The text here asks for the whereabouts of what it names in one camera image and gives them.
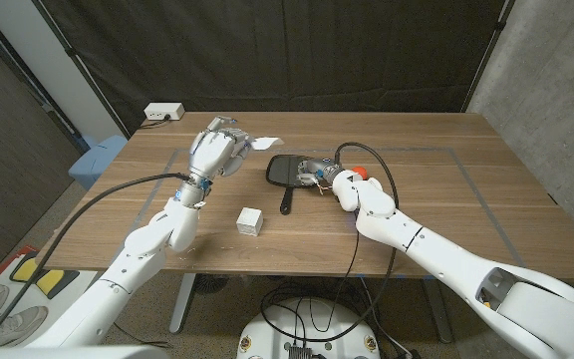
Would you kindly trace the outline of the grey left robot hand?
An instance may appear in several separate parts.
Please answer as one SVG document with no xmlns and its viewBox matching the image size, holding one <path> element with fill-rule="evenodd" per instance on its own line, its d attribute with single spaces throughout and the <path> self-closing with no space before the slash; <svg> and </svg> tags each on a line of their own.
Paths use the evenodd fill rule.
<svg viewBox="0 0 574 359">
<path fill-rule="evenodd" d="M 240 129 L 226 128 L 234 123 L 232 118 L 216 116 L 194 139 L 188 170 L 196 182 L 213 180 L 216 175 L 228 177 L 241 168 L 254 138 Z"/>
</svg>

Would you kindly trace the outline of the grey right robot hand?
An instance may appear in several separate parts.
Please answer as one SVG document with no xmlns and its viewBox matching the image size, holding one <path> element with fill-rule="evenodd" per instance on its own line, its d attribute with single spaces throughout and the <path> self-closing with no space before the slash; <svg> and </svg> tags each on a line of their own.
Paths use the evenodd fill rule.
<svg viewBox="0 0 574 359">
<path fill-rule="evenodd" d="M 297 166 L 297 179 L 301 184 L 331 185 L 343 168 L 331 159 L 307 158 Z"/>
</svg>

